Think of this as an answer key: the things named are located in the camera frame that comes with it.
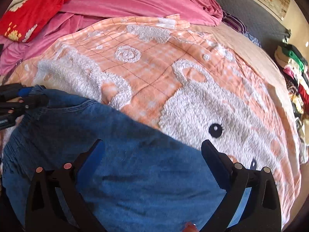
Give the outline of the right hand thumb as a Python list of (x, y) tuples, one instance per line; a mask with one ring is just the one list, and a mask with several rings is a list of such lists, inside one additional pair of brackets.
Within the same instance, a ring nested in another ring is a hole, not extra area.
[(192, 222), (187, 222), (182, 230), (182, 232), (199, 232), (196, 225)]

